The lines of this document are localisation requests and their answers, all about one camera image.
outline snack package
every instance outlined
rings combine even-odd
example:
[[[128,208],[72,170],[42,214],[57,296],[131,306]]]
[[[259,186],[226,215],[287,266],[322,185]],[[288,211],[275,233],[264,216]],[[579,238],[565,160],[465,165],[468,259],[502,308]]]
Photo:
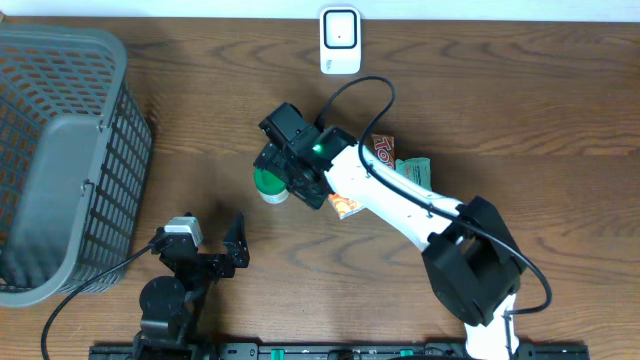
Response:
[[[427,158],[396,160],[396,171],[431,191],[431,160]]]
[[[394,137],[371,134],[371,138],[373,139],[373,149],[378,159],[390,168],[395,169]],[[344,198],[338,194],[330,194],[329,203],[338,213],[340,220],[364,209],[364,205],[359,202]]]
[[[380,161],[388,167],[395,169],[395,144],[394,137],[388,135],[371,134],[373,150]]]

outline green packet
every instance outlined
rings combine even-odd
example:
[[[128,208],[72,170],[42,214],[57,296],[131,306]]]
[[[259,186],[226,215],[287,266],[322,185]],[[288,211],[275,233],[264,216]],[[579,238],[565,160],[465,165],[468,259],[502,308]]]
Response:
[[[427,158],[398,159],[396,160],[396,171],[431,191],[431,160]]]

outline robotic arm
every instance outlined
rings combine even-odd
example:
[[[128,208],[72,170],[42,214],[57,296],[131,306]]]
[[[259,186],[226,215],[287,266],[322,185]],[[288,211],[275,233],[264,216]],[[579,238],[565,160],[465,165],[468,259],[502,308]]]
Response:
[[[210,285],[232,278],[236,268],[249,266],[244,216],[236,216],[223,240],[226,254],[199,253],[202,239],[198,220],[190,213],[157,229],[149,245],[174,276],[157,277],[142,289],[141,331],[133,347],[123,352],[123,359],[216,358],[215,346],[194,340],[195,330]]]
[[[430,213],[370,176],[358,156],[356,139],[338,128],[322,129],[304,121],[284,103],[260,123],[270,141],[254,165],[266,169],[312,208],[331,192],[356,200],[402,232],[422,253],[431,287],[440,302],[467,330],[467,352],[476,358],[508,359],[518,347],[513,308],[526,266],[458,222]],[[497,234],[518,250],[497,210],[476,197],[465,205],[412,183],[376,159],[365,161],[395,187],[424,199],[465,222]]]

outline power cord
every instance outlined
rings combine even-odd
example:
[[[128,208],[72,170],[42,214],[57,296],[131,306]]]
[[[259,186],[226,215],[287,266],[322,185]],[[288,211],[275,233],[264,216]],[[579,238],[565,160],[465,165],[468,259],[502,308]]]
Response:
[[[76,295],[78,295],[84,289],[89,287],[89,285],[93,284],[94,282],[96,282],[97,280],[102,278],[103,276],[109,275],[109,274],[113,273],[114,271],[127,266],[133,260],[139,258],[144,253],[149,251],[152,247],[153,247],[153,245],[145,246],[144,248],[142,248],[142,250],[140,250],[137,253],[131,255],[130,258],[126,259],[125,261],[121,262],[120,264],[118,264],[118,265],[112,267],[111,269],[106,270],[106,271],[104,271],[104,272],[92,277],[91,279],[85,281],[82,285],[78,286],[73,292],[71,292],[71,294],[69,294],[64,300],[62,300],[60,305],[58,305],[58,307],[55,310],[53,310],[53,312],[51,313],[51,316],[49,316],[49,320],[47,320],[47,323],[44,325],[44,328],[42,329],[42,337],[40,337],[40,350],[42,351],[42,358],[44,360],[50,360],[49,352],[47,351],[47,335],[49,335],[49,329],[51,328],[51,325],[53,324],[53,320],[55,320],[56,316],[58,316],[60,311],[62,311],[62,308],[64,308],[65,305],[67,305],[69,303],[69,301],[71,301]]]
[[[524,308],[524,309],[516,309],[516,310],[508,310],[505,311],[503,317],[505,318],[505,323],[507,324],[507,334],[509,333],[509,329],[508,329],[508,324],[509,324],[509,318],[511,316],[515,316],[515,315],[524,315],[524,314],[535,314],[535,313],[539,313],[541,311],[543,311],[544,309],[546,309],[547,307],[549,307],[549,305],[551,304],[551,300],[553,299],[553,294],[551,291],[551,285],[549,285],[549,282],[547,281],[547,278],[544,276],[544,274],[542,273],[542,271],[540,271],[540,269],[538,269],[538,267],[531,262],[526,256],[522,255],[518,250],[515,250],[514,248],[512,248],[511,246],[509,246],[506,242],[504,242],[503,240],[497,238],[496,236],[486,232],[485,230],[483,230],[482,228],[475,226],[471,223],[468,223],[467,221],[464,221],[460,218],[458,218],[457,216],[450,214],[440,208],[435,207],[433,204],[426,202],[422,199],[418,199],[410,194],[405,193],[403,190],[399,189],[398,187],[396,187],[395,185],[391,184],[389,181],[387,181],[384,177],[382,177],[380,174],[378,174],[375,169],[373,168],[373,165],[367,163],[365,161],[364,158],[364,152],[363,152],[363,148],[364,148],[364,142],[367,139],[367,137],[371,134],[371,132],[373,131],[373,128],[375,127],[376,123],[378,122],[378,120],[380,120],[380,118],[382,118],[382,116],[384,116],[385,113],[387,113],[387,111],[389,111],[389,109],[391,108],[391,106],[393,106],[393,103],[396,100],[396,89],[393,86],[393,83],[382,76],[376,76],[376,75],[369,75],[369,76],[364,76],[358,79],[355,79],[353,81],[350,81],[348,83],[346,83],[345,85],[343,85],[340,89],[338,89],[338,91],[336,91],[333,95],[331,95],[331,97],[329,98],[329,100],[327,101],[326,105],[322,108],[321,112],[318,114],[317,118],[316,118],[316,123],[317,124],[321,124],[322,127],[324,127],[324,123],[325,123],[325,115],[326,112],[329,110],[329,108],[331,107],[331,103],[333,102],[333,100],[335,100],[335,98],[340,95],[340,93],[342,93],[344,90],[346,90],[347,88],[363,82],[363,81],[367,81],[367,80],[378,80],[378,81],[382,81],[383,83],[387,84],[389,86],[389,89],[391,90],[391,99],[389,99],[389,103],[387,104],[387,106],[384,107],[384,109],[382,109],[382,111],[380,111],[380,113],[378,113],[378,115],[376,115],[373,120],[371,120],[371,122],[369,123],[369,125],[366,127],[366,129],[364,130],[364,132],[362,133],[362,136],[360,136],[360,141],[358,143],[358,157],[360,158],[360,162],[362,163],[362,166],[364,166],[365,169],[367,169],[367,172],[373,176],[376,180],[378,180],[382,185],[388,187],[391,191],[395,192],[396,194],[402,196],[403,198],[411,201],[412,203],[420,206],[421,208],[427,210],[429,213],[433,213],[435,215],[438,215],[440,217],[443,217],[449,221],[451,221],[454,224],[460,225],[465,227],[467,230],[471,231],[472,233],[475,233],[477,235],[480,235],[486,239],[488,239],[489,241],[491,241],[493,244],[498,245],[500,247],[502,247],[503,249],[507,250],[509,253],[511,253],[511,255],[513,255],[515,258],[517,258],[518,260],[520,260],[522,263],[524,263],[529,269],[531,269],[531,272],[538,278],[538,280],[540,280],[540,283],[542,284],[542,287],[544,288],[545,291],[545,295],[546,295],[546,299],[544,301],[544,303],[538,305],[538,306],[534,306],[534,307],[530,307],[530,308]],[[507,342],[508,342],[508,348],[509,348],[509,354],[512,354],[511,351],[511,337],[507,336]]]

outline black bracket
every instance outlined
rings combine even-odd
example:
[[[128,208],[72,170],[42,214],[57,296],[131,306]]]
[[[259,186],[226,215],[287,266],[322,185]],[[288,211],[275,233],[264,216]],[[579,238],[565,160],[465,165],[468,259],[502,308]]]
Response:
[[[488,201],[476,197],[457,210],[460,219],[495,234],[519,251],[500,214]],[[526,269],[507,250],[456,223],[429,236],[422,259],[436,297],[471,326],[486,326],[493,320],[498,305],[518,291],[520,275]]]

